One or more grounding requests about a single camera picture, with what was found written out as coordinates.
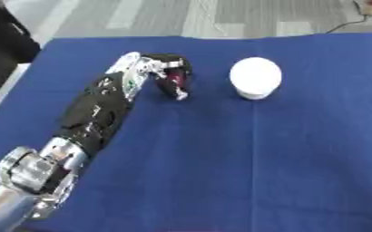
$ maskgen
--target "blue tablecloth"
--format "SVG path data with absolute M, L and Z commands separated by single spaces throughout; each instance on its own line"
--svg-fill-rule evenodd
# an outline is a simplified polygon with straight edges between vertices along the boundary
M 0 159 L 40 149 L 73 97 L 122 54 L 179 53 L 193 95 L 152 83 L 66 204 L 53 232 L 371 232 L 372 34 L 216 41 L 53 40 L 0 106 Z M 283 70 L 264 101 L 228 74 L 262 56 Z

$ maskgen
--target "black object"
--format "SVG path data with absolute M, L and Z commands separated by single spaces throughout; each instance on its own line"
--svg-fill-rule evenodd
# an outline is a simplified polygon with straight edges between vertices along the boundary
M 38 43 L 5 8 L 0 9 L 0 88 L 19 63 L 31 63 Z
M 105 74 L 86 88 L 67 109 L 55 137 L 80 145 L 91 158 L 103 149 L 132 108 L 122 92 L 122 77 L 122 72 Z

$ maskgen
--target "robotic arm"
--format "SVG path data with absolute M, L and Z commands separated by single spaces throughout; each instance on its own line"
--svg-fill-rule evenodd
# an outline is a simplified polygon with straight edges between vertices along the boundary
M 28 218 L 47 218 L 66 201 L 85 167 L 120 129 L 149 77 L 181 101 L 188 97 L 190 75 L 190 64 L 178 55 L 121 57 L 74 100 L 40 152 L 18 147 L 0 161 L 0 232 Z

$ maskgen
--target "white cup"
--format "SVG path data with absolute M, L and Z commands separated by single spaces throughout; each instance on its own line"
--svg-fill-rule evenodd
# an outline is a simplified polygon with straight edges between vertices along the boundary
M 234 64 L 230 79 L 241 97 L 261 100 L 280 86 L 282 71 L 270 60 L 251 57 Z

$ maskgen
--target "silver metal forearm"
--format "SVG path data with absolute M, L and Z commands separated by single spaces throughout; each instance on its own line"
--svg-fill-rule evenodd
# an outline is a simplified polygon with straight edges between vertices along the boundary
M 52 138 L 41 152 L 25 147 L 0 162 L 0 232 L 27 218 L 47 218 L 69 197 L 88 161 L 82 149 Z
M 11 231 L 29 215 L 39 198 L 22 190 L 0 185 L 0 231 Z

